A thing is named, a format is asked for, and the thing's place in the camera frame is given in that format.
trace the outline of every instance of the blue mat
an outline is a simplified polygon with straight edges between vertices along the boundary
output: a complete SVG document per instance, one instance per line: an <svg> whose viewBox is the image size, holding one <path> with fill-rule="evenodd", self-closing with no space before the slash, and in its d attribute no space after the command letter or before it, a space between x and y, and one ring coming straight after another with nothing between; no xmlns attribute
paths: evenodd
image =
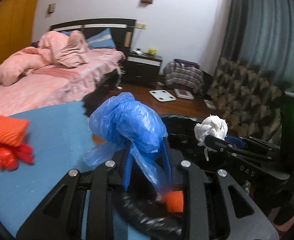
<svg viewBox="0 0 294 240"><path fill-rule="evenodd" d="M82 105L72 102L12 116L30 121L25 141L34 148L35 162L33 166L20 162L13 172L0 171L0 221L13 236L69 169L91 170L82 160L82 155L93 146ZM150 239L129 227L117 214L114 236L116 240Z"/></svg>

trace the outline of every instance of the pink bedding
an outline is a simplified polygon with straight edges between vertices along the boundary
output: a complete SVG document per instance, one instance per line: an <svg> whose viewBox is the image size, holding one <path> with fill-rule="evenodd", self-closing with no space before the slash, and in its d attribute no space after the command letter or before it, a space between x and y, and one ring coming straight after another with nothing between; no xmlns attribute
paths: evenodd
<svg viewBox="0 0 294 240"><path fill-rule="evenodd" d="M57 77L47 74L31 74L11 86L0 85L0 114L12 115L27 110L80 101L96 89L102 75L118 67L123 53L115 49L92 49L85 54L89 63L73 69L65 69L78 74L77 79ZM47 68L62 68L49 65Z"/></svg>
<svg viewBox="0 0 294 240"><path fill-rule="evenodd" d="M51 64L78 67L88 63L88 51L80 31L73 31L69 37L55 31L47 32L41 37L38 48L21 49L0 65L0 84L10 86L19 80L21 74L30 75L33 70Z"/></svg>
<svg viewBox="0 0 294 240"><path fill-rule="evenodd" d="M33 71L33 74L50 75L54 77L67 78L76 81L80 76L78 72L70 71L62 68L41 68Z"/></svg>

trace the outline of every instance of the nightstand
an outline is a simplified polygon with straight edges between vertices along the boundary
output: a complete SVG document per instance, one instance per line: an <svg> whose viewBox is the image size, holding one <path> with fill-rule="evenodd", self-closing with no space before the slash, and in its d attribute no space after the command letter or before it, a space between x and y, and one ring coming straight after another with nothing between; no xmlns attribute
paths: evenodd
<svg viewBox="0 0 294 240"><path fill-rule="evenodd" d="M130 53L123 70L122 75L124 84L137 85L142 87L154 88L163 59L160 56L149 57L146 55L137 55Z"/></svg>

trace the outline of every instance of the power outlet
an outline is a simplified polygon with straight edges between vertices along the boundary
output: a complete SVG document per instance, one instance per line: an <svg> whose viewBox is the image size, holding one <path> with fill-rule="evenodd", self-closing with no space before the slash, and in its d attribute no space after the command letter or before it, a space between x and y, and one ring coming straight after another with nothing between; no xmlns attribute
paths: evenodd
<svg viewBox="0 0 294 240"><path fill-rule="evenodd" d="M146 29L147 28L147 24L144 24L144 23L136 23L136 28L137 29Z"/></svg>

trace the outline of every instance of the wooden floor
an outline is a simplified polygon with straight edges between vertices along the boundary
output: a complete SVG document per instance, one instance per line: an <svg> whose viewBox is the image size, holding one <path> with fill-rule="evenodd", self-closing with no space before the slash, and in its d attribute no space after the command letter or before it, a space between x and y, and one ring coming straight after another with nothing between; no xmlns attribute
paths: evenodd
<svg viewBox="0 0 294 240"><path fill-rule="evenodd" d="M154 109L158 114L182 114L199 118L206 118L210 114L219 116L217 110L208 108L205 105L204 100L200 98L195 98L194 100L177 98L176 101L159 102L151 94L149 94L149 91L151 90L149 88L130 86L125 84L121 84L120 86L123 87L123 90L119 91L114 88L114 90L109 92L106 98L117 96L121 92L130 92L137 101L140 101L141 103ZM173 90L168 90L168 92L170 92L172 95L175 95Z"/></svg>

